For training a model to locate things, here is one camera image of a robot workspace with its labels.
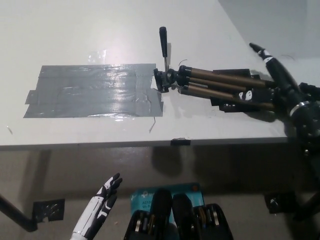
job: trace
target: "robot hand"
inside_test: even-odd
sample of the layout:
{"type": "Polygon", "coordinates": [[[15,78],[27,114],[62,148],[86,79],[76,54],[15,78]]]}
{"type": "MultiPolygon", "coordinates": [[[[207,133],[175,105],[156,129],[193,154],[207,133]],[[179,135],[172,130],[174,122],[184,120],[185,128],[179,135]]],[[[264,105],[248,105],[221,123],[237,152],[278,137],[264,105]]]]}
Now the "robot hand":
{"type": "Polygon", "coordinates": [[[91,198],[79,218],[70,240],[92,240],[104,224],[117,200],[117,188],[122,182],[120,173],[111,177],[91,198]]]}

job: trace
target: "black fingertip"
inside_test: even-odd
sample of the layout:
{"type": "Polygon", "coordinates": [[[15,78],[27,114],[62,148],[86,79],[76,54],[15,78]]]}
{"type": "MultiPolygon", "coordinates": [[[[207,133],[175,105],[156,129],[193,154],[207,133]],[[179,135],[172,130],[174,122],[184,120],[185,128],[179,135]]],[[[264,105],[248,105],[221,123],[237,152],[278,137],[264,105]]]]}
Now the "black fingertip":
{"type": "Polygon", "coordinates": [[[120,186],[120,183],[122,183],[122,178],[119,178],[116,181],[114,181],[113,184],[111,185],[111,188],[117,189],[120,186]]]}
{"type": "Polygon", "coordinates": [[[117,200],[117,196],[116,195],[112,195],[107,201],[106,201],[106,206],[108,208],[112,208],[115,205],[115,202],[117,200]]]}
{"type": "Polygon", "coordinates": [[[255,51],[256,53],[258,53],[259,51],[265,50],[263,47],[255,44],[255,43],[252,43],[252,42],[249,43],[249,46],[250,46],[250,47],[253,49],[253,51],[255,51]]]}

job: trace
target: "black and white robotic hand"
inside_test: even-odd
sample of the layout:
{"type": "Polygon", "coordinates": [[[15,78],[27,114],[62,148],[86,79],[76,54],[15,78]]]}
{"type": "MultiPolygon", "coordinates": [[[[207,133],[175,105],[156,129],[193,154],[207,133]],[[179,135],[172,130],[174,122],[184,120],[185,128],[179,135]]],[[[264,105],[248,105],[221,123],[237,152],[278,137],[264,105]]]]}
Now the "black and white robotic hand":
{"type": "Polygon", "coordinates": [[[79,218],[70,240],[92,240],[104,224],[117,200],[117,188],[122,182],[120,173],[111,177],[91,198],[79,218]]]}

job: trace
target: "white sticker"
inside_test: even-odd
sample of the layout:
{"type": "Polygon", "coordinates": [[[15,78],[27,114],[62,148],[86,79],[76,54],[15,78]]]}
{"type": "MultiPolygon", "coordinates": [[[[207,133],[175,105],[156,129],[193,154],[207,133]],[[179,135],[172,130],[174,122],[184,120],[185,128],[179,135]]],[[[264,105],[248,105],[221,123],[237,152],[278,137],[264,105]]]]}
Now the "white sticker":
{"type": "Polygon", "coordinates": [[[268,55],[271,55],[267,50],[264,50],[263,53],[264,53],[265,55],[267,55],[267,56],[268,56],[268,55]]]}
{"type": "Polygon", "coordinates": [[[269,62],[271,59],[273,59],[274,57],[273,56],[270,56],[270,57],[267,57],[266,59],[264,59],[263,61],[265,63],[269,62]]]}
{"type": "Polygon", "coordinates": [[[252,91],[247,91],[245,94],[245,100],[249,101],[252,99],[252,91]]]}

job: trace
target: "gray floor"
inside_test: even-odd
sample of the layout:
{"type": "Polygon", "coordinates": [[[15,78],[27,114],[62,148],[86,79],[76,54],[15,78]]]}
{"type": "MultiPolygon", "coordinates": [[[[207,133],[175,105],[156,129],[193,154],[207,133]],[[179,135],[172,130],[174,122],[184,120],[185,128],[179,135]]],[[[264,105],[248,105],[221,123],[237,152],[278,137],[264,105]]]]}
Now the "gray floor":
{"type": "Polygon", "coordinates": [[[34,201],[66,199],[64,220],[33,233],[0,213],[0,240],[70,239],[91,196],[116,172],[123,183],[97,240],[123,239],[137,188],[187,182],[199,182],[205,202],[222,207],[235,240],[315,240],[320,229],[319,216],[294,223],[265,206],[263,193],[296,190],[303,202],[313,192],[294,145],[87,148],[0,152],[0,194],[23,212],[30,216],[34,201]]]}

